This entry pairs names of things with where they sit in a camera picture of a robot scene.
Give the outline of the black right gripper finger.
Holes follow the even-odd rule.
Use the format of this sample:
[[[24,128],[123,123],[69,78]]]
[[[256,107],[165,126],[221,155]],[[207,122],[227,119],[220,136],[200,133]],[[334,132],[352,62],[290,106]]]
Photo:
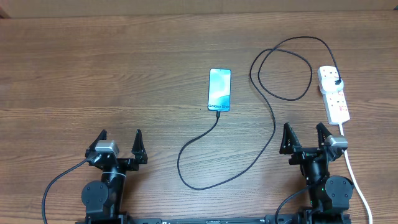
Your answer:
[[[331,132],[329,132],[323,123],[318,123],[316,125],[316,129],[318,134],[318,144],[324,145],[327,137],[331,135]]]
[[[289,123],[284,124],[279,154],[295,154],[301,149],[298,137]]]

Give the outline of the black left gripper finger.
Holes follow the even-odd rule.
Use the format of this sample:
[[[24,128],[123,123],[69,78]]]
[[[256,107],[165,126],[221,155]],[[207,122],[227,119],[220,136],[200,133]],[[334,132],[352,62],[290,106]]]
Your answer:
[[[91,152],[95,151],[95,147],[100,140],[106,140],[107,138],[107,131],[103,129],[98,137],[90,144],[90,146],[86,149],[85,155],[88,156]]]
[[[131,152],[134,154],[134,159],[136,160],[137,164],[147,164],[148,156],[144,148],[142,131],[140,129],[136,130],[136,136]]]

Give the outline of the Samsung Galaxy smartphone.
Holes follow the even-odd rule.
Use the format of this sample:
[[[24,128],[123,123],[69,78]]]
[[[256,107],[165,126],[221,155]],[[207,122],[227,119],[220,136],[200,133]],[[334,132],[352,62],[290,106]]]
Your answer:
[[[230,69],[212,68],[209,75],[208,110],[229,111],[231,108]]]

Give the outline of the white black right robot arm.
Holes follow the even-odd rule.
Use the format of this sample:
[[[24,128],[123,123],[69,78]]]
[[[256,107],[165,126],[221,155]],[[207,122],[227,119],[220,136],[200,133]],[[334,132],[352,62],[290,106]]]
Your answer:
[[[316,125],[317,147],[303,147],[289,123],[284,124],[280,154],[290,155],[290,165],[300,166],[306,187],[286,198],[275,212],[274,221],[280,221],[281,208],[296,196],[308,192],[310,207],[301,208],[287,223],[350,223],[349,200],[354,183],[347,177],[331,175],[329,163],[339,159],[348,148],[342,135],[333,135],[323,123]]]

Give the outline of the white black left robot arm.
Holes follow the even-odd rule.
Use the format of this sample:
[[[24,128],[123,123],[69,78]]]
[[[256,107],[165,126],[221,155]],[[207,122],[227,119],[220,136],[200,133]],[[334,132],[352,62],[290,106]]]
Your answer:
[[[133,223],[128,212],[121,211],[124,185],[129,171],[138,171],[146,164],[141,130],[136,131],[131,149],[133,158],[119,158],[115,141],[107,139],[102,130],[85,152],[87,163],[102,171],[101,179],[85,185],[81,200],[85,206],[85,223]]]

